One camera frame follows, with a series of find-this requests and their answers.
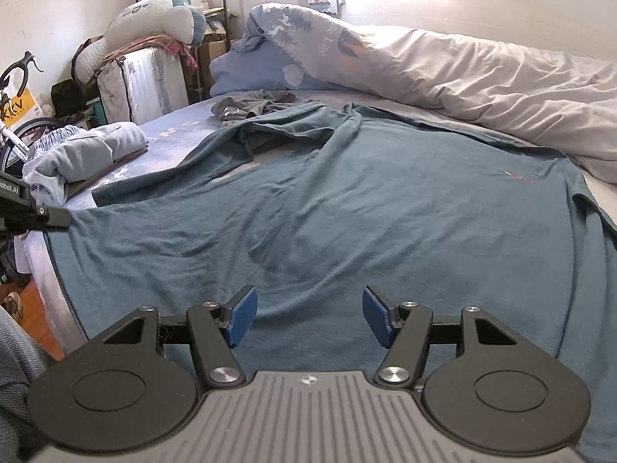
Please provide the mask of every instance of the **wooden floor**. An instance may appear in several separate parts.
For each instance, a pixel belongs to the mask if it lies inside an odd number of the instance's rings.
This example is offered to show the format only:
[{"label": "wooden floor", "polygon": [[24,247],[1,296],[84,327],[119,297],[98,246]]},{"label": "wooden floor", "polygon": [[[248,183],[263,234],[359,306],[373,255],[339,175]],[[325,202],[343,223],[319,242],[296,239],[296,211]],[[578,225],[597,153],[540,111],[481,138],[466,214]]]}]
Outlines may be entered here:
[{"label": "wooden floor", "polygon": [[31,281],[22,291],[15,284],[0,286],[0,300],[11,291],[19,292],[24,303],[24,318],[19,325],[53,358],[58,360],[63,358],[64,354],[45,321],[45,309],[34,281]]}]

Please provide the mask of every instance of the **blue pillow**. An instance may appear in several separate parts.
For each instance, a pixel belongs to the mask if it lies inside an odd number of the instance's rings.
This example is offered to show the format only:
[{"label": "blue pillow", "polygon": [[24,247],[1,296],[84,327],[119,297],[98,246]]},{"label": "blue pillow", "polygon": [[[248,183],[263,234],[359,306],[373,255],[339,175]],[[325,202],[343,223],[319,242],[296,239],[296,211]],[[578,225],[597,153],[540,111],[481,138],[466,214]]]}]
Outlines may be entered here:
[{"label": "blue pillow", "polygon": [[239,40],[227,54],[210,63],[210,73],[216,83],[210,95],[234,91],[348,91],[347,87],[319,81],[294,63],[283,49],[261,38],[247,47],[246,39]]}]

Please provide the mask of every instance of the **bicycle wheel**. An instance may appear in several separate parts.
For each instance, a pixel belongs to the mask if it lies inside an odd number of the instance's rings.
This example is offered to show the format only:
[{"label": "bicycle wheel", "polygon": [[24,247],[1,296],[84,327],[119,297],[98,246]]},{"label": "bicycle wheel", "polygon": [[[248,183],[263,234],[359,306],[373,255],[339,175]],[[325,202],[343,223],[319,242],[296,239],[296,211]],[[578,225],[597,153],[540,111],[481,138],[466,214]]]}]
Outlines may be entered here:
[{"label": "bicycle wheel", "polygon": [[[19,137],[26,146],[30,147],[35,140],[40,139],[45,134],[59,129],[61,123],[55,118],[35,118],[23,125],[20,125],[14,134]],[[5,140],[4,148],[0,152],[0,172],[5,172],[11,176],[22,177],[24,163],[13,151],[14,144],[10,140]]]}]

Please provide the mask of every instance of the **bicycle tire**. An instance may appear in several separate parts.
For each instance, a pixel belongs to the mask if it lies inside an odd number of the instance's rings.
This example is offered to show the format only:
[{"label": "bicycle tire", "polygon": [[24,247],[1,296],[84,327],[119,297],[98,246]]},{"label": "bicycle tire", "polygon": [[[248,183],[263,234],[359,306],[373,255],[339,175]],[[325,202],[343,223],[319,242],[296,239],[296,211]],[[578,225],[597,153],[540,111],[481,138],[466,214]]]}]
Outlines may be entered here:
[{"label": "bicycle tire", "polygon": [[[34,120],[28,120],[27,122],[20,125],[15,131],[13,131],[13,133],[21,139],[24,136],[24,134],[26,134],[27,132],[32,131],[34,129],[39,129],[42,127],[50,127],[52,128],[51,131],[54,131],[56,129],[61,128],[62,124],[55,118],[50,118],[50,117],[35,118]],[[10,151],[13,147],[14,147],[14,144],[12,143],[12,141],[10,140],[5,141],[2,151],[0,151],[0,172],[7,171],[6,166],[8,163],[8,156],[10,156]]]}]

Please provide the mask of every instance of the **shoe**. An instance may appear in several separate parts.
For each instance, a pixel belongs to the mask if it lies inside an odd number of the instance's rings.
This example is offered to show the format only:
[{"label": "shoe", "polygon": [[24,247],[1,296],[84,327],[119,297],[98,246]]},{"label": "shoe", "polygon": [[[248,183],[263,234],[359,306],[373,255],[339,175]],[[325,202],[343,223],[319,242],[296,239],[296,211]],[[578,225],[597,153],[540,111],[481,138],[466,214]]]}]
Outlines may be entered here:
[{"label": "shoe", "polygon": [[16,292],[10,292],[7,297],[0,301],[0,306],[4,308],[17,323],[24,317],[24,303],[22,303],[22,299]]}]

